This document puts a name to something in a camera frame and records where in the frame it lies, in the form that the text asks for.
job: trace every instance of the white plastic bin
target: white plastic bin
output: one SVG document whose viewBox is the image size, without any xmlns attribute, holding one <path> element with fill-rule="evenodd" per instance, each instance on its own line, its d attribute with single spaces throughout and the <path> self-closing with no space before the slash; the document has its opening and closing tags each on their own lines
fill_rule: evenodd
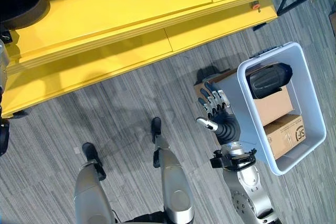
<svg viewBox="0 0 336 224">
<path fill-rule="evenodd" d="M 306 130 L 306 139 L 277 160 L 274 159 L 268 144 L 245 76 L 246 70 L 252 67 L 275 62 L 289 64 L 293 69 L 293 76 L 287 84 L 294 108 L 291 114 L 302 115 Z M 243 148 L 246 151 L 255 148 L 257 159 L 268 163 L 270 169 L 276 175 L 288 172 L 326 138 L 326 127 L 319 102 L 306 59 L 298 43 L 289 42 L 256 58 L 244 61 L 239 65 L 237 73 L 217 84 L 226 93 L 239 121 L 241 127 L 240 140 Z"/>
</svg>

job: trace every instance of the black metal frame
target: black metal frame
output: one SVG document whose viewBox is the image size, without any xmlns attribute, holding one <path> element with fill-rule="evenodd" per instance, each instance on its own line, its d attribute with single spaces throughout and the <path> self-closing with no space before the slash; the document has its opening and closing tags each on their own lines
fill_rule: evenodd
<svg viewBox="0 0 336 224">
<path fill-rule="evenodd" d="M 281 4 L 280 4 L 280 6 L 279 6 L 279 8 L 278 8 L 278 10 L 277 10 L 277 15 L 278 15 L 278 16 L 281 16 L 281 15 L 283 15 L 283 14 L 289 12 L 290 10 L 294 9 L 295 7 L 297 7 L 298 5 L 304 3 L 304 2 L 307 1 L 307 0 L 295 0 L 293 3 L 291 3 L 290 5 L 288 5 L 288 6 L 286 6 L 286 7 L 284 8 L 284 5 L 286 4 L 286 1 L 287 1 L 287 0 L 282 0 L 282 1 L 281 1 Z M 259 24 L 259 25 L 257 25 L 257 26 L 254 26 L 254 27 L 253 27 L 253 31 L 256 31 L 256 30 L 262 28 L 262 27 L 263 27 L 264 25 L 266 25 L 266 24 L 267 24 L 267 23 L 262 23 L 262 24 Z"/>
</svg>

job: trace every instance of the brown cardboard box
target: brown cardboard box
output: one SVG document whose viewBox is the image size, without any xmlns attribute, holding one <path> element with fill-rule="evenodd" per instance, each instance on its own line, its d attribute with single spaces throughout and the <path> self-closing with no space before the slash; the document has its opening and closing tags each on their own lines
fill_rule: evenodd
<svg viewBox="0 0 336 224">
<path fill-rule="evenodd" d="M 228 72 L 215 76 L 214 78 L 211 78 L 209 82 L 219 82 L 236 72 L 237 69 L 230 70 Z M 197 97 L 203 98 L 202 94 L 199 91 L 201 88 L 206 89 L 203 83 L 194 86 Z M 286 86 L 282 87 L 282 91 L 269 95 L 263 99 L 255 99 L 254 102 L 263 126 L 274 121 L 275 119 L 282 117 L 283 115 L 286 115 L 293 110 L 293 106 L 290 102 Z"/>
<path fill-rule="evenodd" d="M 329 19 L 332 29 L 334 30 L 334 35 L 336 36 L 336 13 L 330 14 Z"/>
<path fill-rule="evenodd" d="M 289 152 L 306 138 L 303 119 L 300 115 L 284 115 L 266 125 L 264 130 L 275 159 Z"/>
<path fill-rule="evenodd" d="M 254 99 L 263 126 L 293 110 L 286 86 L 282 90 L 262 99 Z"/>
<path fill-rule="evenodd" d="M 221 73 L 217 76 L 215 76 L 214 78 L 211 78 L 209 79 L 209 82 L 212 83 L 212 82 L 219 82 L 221 80 L 223 80 L 224 78 L 230 76 L 231 74 L 233 73 L 236 73 L 237 72 L 237 69 L 233 69 L 233 70 L 229 70 L 229 71 L 226 71 L 224 73 Z M 196 84 L 194 85 L 194 89 L 195 89 L 195 92 L 196 92 L 196 95 L 197 97 L 201 97 L 204 99 L 203 95 L 201 94 L 200 92 L 200 89 L 203 88 L 205 90 L 207 90 L 205 87 L 204 87 L 204 83 L 199 83 L 199 84 Z"/>
</svg>

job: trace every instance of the gray carpet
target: gray carpet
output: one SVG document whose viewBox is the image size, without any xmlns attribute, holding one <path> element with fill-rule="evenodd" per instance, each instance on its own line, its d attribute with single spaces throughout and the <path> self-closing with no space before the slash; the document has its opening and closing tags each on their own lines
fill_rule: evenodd
<svg viewBox="0 0 336 224">
<path fill-rule="evenodd" d="M 86 141 L 101 153 L 103 186 L 121 220 L 162 210 L 149 134 L 150 120 L 158 115 L 187 171 L 195 223 L 242 224 L 221 171 L 208 160 L 217 148 L 215 137 L 194 122 L 202 108 L 193 84 L 200 69 L 206 76 L 215 71 L 208 66 L 235 68 L 289 41 L 306 54 L 328 136 L 284 176 L 273 175 L 264 163 L 257 166 L 282 223 L 335 223 L 336 62 L 328 19 L 334 1 L 309 0 L 256 32 L 230 35 L 28 109 L 29 116 L 11 121 L 10 145 L 0 160 L 3 223 L 75 223 L 72 196 Z"/>
</svg>

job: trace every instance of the robotic arm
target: robotic arm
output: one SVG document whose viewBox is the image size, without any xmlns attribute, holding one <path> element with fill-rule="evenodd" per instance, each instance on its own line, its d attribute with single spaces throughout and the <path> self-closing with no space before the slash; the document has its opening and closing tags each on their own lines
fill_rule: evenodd
<svg viewBox="0 0 336 224">
<path fill-rule="evenodd" d="M 230 189 L 232 203 L 246 224 L 281 224 L 271 201 L 261 186 L 255 166 L 256 150 L 245 153 L 239 143 L 240 127 L 222 90 L 210 83 L 201 89 L 207 100 L 199 98 L 208 119 L 197 118 L 197 123 L 216 134 L 221 150 L 214 152 L 213 168 L 222 168 L 225 183 Z"/>
</svg>

